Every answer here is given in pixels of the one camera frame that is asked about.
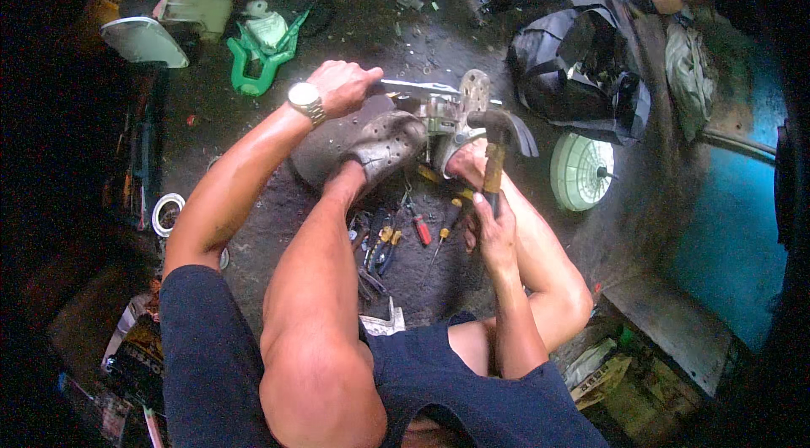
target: watch face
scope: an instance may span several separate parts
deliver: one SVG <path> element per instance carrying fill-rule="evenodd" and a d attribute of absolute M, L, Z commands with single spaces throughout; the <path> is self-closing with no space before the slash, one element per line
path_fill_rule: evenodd
<path fill-rule="evenodd" d="M 318 88 L 310 83 L 297 83 L 293 84 L 290 88 L 287 98 L 293 105 L 307 106 L 315 103 L 319 98 Z"/>

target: gold watch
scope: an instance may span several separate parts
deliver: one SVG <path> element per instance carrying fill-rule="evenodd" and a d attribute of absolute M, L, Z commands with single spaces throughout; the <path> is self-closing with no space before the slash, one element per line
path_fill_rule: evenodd
<path fill-rule="evenodd" d="M 311 83 L 295 83 L 287 92 L 287 100 L 293 109 L 304 114 L 312 121 L 314 127 L 320 125 L 327 119 L 327 113 L 323 111 L 321 95 L 318 88 Z"/>

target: green clip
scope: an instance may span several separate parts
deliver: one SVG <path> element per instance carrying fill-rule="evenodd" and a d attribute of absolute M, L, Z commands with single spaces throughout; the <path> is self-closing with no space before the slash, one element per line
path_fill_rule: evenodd
<path fill-rule="evenodd" d="M 262 49 L 258 40 L 246 28 L 238 24 L 242 34 L 241 38 L 239 40 L 233 37 L 228 39 L 228 48 L 233 53 L 231 84 L 235 90 L 243 95 L 258 97 L 270 89 L 278 67 L 295 57 L 298 30 L 311 10 L 311 7 L 308 8 L 292 22 L 292 25 L 281 37 L 274 49 Z M 251 59 L 251 53 L 256 54 L 262 65 L 262 73 L 258 78 L 245 75 L 245 68 Z"/>

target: blue wall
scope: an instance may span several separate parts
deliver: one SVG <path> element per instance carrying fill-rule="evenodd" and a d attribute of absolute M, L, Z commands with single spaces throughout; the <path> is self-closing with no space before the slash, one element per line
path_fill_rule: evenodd
<path fill-rule="evenodd" d="M 753 77 L 748 137 L 775 146 L 776 127 L 786 116 L 778 66 L 759 41 L 748 62 Z M 671 272 L 754 352 L 767 337 L 769 307 L 782 291 L 787 253 L 776 239 L 774 168 L 712 148 L 707 178 Z"/>

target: dirty floor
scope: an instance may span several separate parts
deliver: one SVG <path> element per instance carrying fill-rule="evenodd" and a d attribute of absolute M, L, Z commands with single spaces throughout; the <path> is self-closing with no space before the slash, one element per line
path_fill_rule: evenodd
<path fill-rule="evenodd" d="M 298 7 L 294 0 L 269 0 L 271 7 L 287 14 Z M 564 0 L 546 8 L 509 10 L 476 18 L 468 0 L 424 0 L 417 12 L 402 10 L 396 0 L 331 0 L 334 17 L 326 28 L 300 38 L 297 57 L 278 71 L 273 87 L 262 97 L 238 95 L 229 74 L 232 56 L 224 42 L 201 48 L 197 62 L 173 70 L 167 90 L 163 153 L 163 191 L 188 197 L 206 172 L 209 162 L 226 151 L 247 130 L 281 104 L 290 84 L 306 78 L 326 59 L 356 61 L 363 67 L 380 66 L 386 76 L 416 82 L 439 82 L 458 87 L 465 71 L 478 68 L 492 81 L 492 96 L 502 99 L 521 115 L 535 134 L 540 148 L 536 159 L 515 159 L 507 169 L 526 197 L 549 222 L 574 264 L 599 300 L 599 291 L 621 281 L 631 268 L 655 268 L 665 259 L 665 250 L 675 241 L 691 211 L 694 194 L 707 163 L 705 152 L 686 151 L 675 124 L 663 71 L 664 29 L 657 17 L 645 17 L 630 25 L 617 15 L 639 69 L 653 98 L 645 138 L 633 147 L 615 147 L 614 182 L 606 197 L 592 210 L 564 213 L 553 199 L 548 164 L 557 130 L 526 115 L 515 105 L 512 79 L 504 60 L 517 29 L 550 11 L 584 3 L 610 0 Z M 436 2 L 438 11 L 430 2 Z M 395 25 L 402 32 L 398 36 Z M 188 116 L 196 125 L 189 127 Z M 449 202 L 429 183 L 413 180 L 414 200 L 437 235 L 443 207 Z M 379 199 L 398 199 L 402 181 L 394 178 L 376 194 Z M 279 167 L 267 184 L 244 227 L 229 245 L 230 266 L 224 271 L 233 296 L 248 324 L 261 333 L 262 295 L 278 258 L 318 201 L 294 173 L 289 162 Z M 420 287 L 433 247 L 419 245 L 412 227 L 398 251 L 385 283 L 394 302 L 403 309 L 408 326 L 415 327 L 446 318 L 459 310 L 479 316 L 491 314 L 491 288 L 475 258 L 463 253 L 458 233 L 444 244 L 431 273 Z M 362 305 L 365 313 L 387 317 L 387 299 Z M 590 341 L 575 343 L 572 357 Z M 558 364 L 569 360 L 558 357 Z"/>

